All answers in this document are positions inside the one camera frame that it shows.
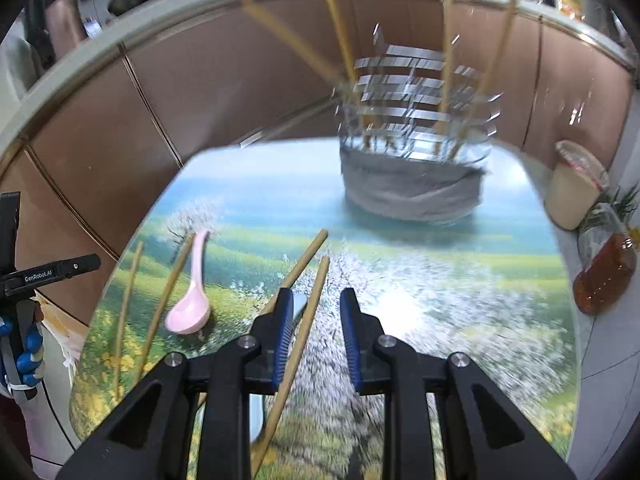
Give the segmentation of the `blue gloved hand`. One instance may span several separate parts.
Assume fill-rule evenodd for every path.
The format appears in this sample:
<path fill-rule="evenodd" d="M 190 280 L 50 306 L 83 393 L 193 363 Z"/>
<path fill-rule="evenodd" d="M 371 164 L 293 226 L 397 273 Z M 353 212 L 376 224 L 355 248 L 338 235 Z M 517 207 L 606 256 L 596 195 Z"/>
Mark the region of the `blue gloved hand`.
<path fill-rule="evenodd" d="M 43 380 L 46 363 L 43 359 L 43 336 L 41 333 L 41 323 L 33 322 L 26 332 L 26 338 L 23 342 L 23 352 L 19 356 L 14 356 L 15 369 L 20 380 L 19 386 L 26 389 L 18 388 L 15 390 L 13 386 L 17 384 L 8 382 L 6 367 L 1 358 L 1 394 L 8 398 L 15 398 L 17 391 L 34 390 Z M 9 337 L 15 330 L 13 323 L 8 318 L 1 317 L 1 338 Z"/>

